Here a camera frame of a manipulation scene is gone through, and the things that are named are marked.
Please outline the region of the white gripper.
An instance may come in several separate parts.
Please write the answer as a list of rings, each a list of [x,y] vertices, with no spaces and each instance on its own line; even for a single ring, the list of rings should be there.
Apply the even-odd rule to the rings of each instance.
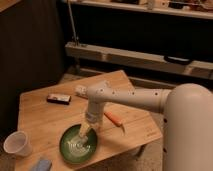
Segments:
[[[79,130],[79,136],[81,138],[87,135],[91,127],[94,129],[100,129],[103,124],[103,111],[86,111],[85,117],[88,123],[84,122],[81,124]]]

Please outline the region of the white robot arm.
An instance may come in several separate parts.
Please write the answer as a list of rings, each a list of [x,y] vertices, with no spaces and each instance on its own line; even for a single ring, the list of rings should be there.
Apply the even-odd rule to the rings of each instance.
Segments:
[[[86,120],[98,122],[107,102],[164,115],[163,171],[213,171],[213,92],[198,84],[169,89],[115,90],[106,81],[79,85]]]

